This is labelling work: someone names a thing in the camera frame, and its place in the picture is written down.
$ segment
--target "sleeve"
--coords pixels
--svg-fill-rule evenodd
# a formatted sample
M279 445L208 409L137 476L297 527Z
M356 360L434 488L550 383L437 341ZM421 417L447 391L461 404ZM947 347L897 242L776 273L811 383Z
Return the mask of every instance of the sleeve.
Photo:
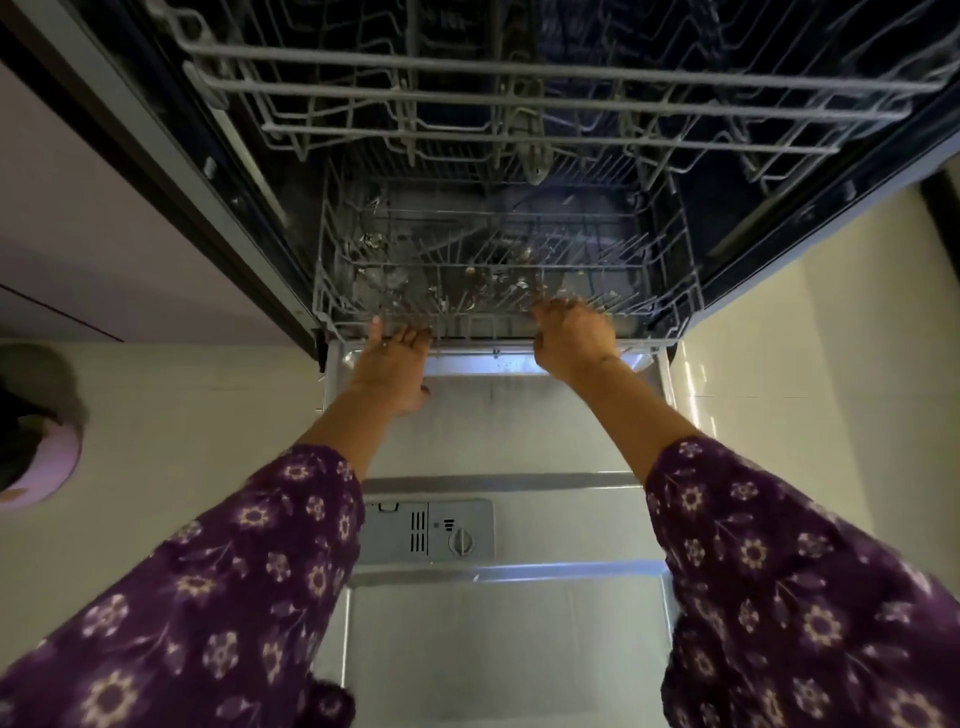
M337 452L286 451L14 663L0 727L345 725L309 670L363 518Z
M646 487L682 610L673 722L960 725L960 605L936 579L708 438Z

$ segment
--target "purple floral shirt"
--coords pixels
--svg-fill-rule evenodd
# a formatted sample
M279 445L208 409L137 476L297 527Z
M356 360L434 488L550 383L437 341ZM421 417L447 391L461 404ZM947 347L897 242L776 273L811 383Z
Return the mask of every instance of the purple floral shirt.
M682 608L674 728L960 728L936 580L707 438L663 452L647 502ZM0 728L344 728L310 665L362 522L349 464L293 447L14 663Z

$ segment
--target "floral sleeve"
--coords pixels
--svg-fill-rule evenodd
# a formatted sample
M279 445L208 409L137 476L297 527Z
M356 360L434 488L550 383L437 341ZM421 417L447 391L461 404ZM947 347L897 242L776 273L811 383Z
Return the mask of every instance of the floral sleeve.
M347 461L293 447L14 663L0 728L348 724L309 672L362 522Z
M682 610L671 725L960 726L960 605L936 579L707 438L664 451L647 502Z

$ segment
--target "empty dish rack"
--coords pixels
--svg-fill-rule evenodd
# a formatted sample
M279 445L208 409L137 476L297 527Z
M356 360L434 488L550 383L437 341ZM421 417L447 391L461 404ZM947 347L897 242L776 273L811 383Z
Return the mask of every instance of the empty dish rack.
M702 306L680 178L735 155L776 198L960 58L947 0L145 2L212 107L321 175L342 339L374 313L529 339L534 298L576 295L676 341Z

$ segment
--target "dishwasher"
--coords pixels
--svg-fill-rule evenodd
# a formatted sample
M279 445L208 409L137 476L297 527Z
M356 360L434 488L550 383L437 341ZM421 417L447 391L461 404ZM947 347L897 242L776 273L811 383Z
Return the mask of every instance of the dishwasher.
M662 725L642 490L533 360L684 332L960 152L955 0L0 0L4 61L311 352L435 334L314 665L357 724Z

